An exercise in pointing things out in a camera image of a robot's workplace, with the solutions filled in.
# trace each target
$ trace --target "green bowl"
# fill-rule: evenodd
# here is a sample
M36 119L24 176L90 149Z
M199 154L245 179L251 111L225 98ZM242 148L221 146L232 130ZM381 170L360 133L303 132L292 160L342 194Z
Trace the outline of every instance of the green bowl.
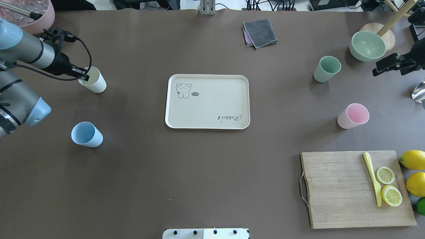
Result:
M351 38L350 52L359 61L373 61L385 54L384 40L371 31L359 31Z

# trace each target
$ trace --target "green cup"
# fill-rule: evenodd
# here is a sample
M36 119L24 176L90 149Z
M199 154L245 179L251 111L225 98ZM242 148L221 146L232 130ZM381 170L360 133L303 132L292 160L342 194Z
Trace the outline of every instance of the green cup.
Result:
M341 70L341 62L337 58L325 56L320 59L313 74L318 82L325 82Z

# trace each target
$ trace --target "serving tray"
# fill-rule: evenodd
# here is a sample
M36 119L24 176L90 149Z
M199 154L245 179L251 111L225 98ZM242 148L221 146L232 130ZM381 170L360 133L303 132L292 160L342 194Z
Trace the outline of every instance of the serving tray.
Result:
M171 76L165 123L171 128L245 129L250 123L248 79L241 75Z

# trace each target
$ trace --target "lemon slice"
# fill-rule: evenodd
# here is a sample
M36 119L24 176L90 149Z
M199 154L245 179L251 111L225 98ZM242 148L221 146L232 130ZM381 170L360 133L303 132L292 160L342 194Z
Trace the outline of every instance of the lemon slice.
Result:
M381 190L381 197L388 205L397 207L403 201L400 191L392 185L385 185Z
M394 182L394 172L388 167L380 167L376 170L378 180L383 184L391 184Z

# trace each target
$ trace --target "pink cup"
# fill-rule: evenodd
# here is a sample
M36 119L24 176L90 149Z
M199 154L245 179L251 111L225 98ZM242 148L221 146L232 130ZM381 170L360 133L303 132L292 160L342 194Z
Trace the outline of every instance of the pink cup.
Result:
M350 104L344 112L338 116L338 124L341 128L349 129L366 124L369 120L369 111L361 104Z

